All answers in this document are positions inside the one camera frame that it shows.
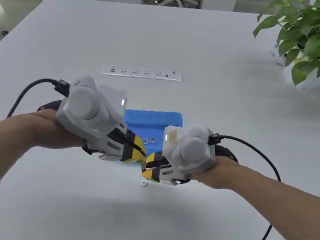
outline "table surface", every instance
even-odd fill
[[[282,78],[270,49],[277,29],[254,39],[256,16],[101,1],[44,1],[0,42],[0,115],[40,78],[83,74],[125,89],[128,108],[180,112],[185,126],[243,138],[283,181],[320,194],[320,99]],[[178,69],[182,82],[101,75],[103,64]],[[17,113],[61,97],[33,88]],[[273,177],[252,150],[225,140],[242,164]],[[81,149],[34,148],[0,186],[6,240],[261,239],[268,223],[245,200],[197,182],[140,186],[138,165]],[[270,239],[282,237],[273,230]]]

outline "blue plastic container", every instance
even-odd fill
[[[128,128],[140,138],[156,139],[156,143],[145,145],[147,156],[162,151],[166,127],[183,127],[182,114],[179,112],[126,110],[124,120]]]

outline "black cable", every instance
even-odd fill
[[[276,175],[276,179],[281,182],[281,177],[280,177],[280,174],[276,168],[276,166],[270,161],[269,158],[267,158],[266,155],[264,155],[259,149],[257,149],[255,146],[251,145],[250,143],[240,139],[240,138],[237,138],[237,137],[234,137],[234,136],[225,136],[225,135],[220,135],[221,139],[231,139],[231,140],[234,140],[234,141],[237,141],[239,143],[242,143],[244,145],[246,145],[247,147],[251,148],[252,150],[254,150],[257,154],[259,154],[261,157],[264,158],[264,160],[267,161],[267,163],[270,165],[270,167],[273,169],[275,175]]]
[[[12,108],[10,109],[8,115],[6,116],[6,118],[10,118],[15,110],[17,109],[19,103],[21,102],[22,98],[26,95],[26,93],[33,88],[34,86],[38,85],[38,84],[42,84],[42,83],[51,83],[53,85],[57,85],[59,82],[57,80],[53,80],[53,79],[49,79],[49,78],[43,78],[43,79],[39,79],[37,81],[34,81],[32,83],[30,83],[28,86],[26,86],[26,88],[20,93],[20,95],[18,96],[18,98],[16,99],[15,103],[13,104]]]
[[[273,169],[275,175],[276,175],[276,179],[281,182],[281,177],[280,177],[280,174],[276,168],[276,166],[270,161],[269,158],[267,158],[266,155],[264,155],[259,149],[257,149],[255,146],[251,145],[250,143],[240,139],[240,138],[237,138],[237,137],[234,137],[234,136],[226,136],[226,135],[214,135],[213,136],[214,138],[218,138],[218,140],[222,140],[222,139],[230,139],[230,140],[234,140],[234,141],[237,141],[239,143],[242,143],[244,145],[246,145],[247,147],[251,148],[252,150],[254,150],[256,153],[258,153],[261,157],[263,157],[264,160],[266,160],[266,162],[270,165],[270,167]],[[266,240],[271,229],[273,228],[273,226],[270,224],[268,229],[266,230],[262,240]]]
[[[26,95],[26,93],[32,89],[34,86],[38,85],[38,84],[42,84],[42,83],[51,83],[54,85],[54,90],[57,91],[58,93],[62,94],[65,97],[69,96],[69,89],[70,89],[70,84],[67,83],[66,81],[63,80],[54,80],[54,79],[50,79],[50,78],[43,78],[43,79],[39,79],[36,80],[32,83],[30,83],[28,86],[26,86],[25,89],[23,89],[23,91],[20,93],[20,95],[18,96],[18,98],[16,99],[14,105],[12,106],[12,108],[10,109],[8,115],[6,116],[6,118],[10,118],[15,110],[17,109],[19,103],[21,102],[22,98]]]

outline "white power strip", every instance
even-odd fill
[[[142,67],[126,67],[104,65],[102,68],[103,75],[143,78],[143,79],[160,79],[170,81],[182,81],[183,75],[176,70],[150,70]]]

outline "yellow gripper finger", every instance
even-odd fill
[[[132,145],[125,143],[123,145],[124,146],[123,154],[120,161],[125,163],[135,162],[135,161],[145,161],[146,148],[141,138],[129,129],[126,131],[125,137],[128,141],[130,141],[131,143],[134,143],[137,147],[139,147],[141,151],[135,149]]]
[[[155,160],[155,155],[156,155],[155,153],[150,154],[150,156],[146,158],[145,163],[148,164],[153,162]]]
[[[160,183],[160,168],[148,169],[141,173],[141,176],[149,181]]]

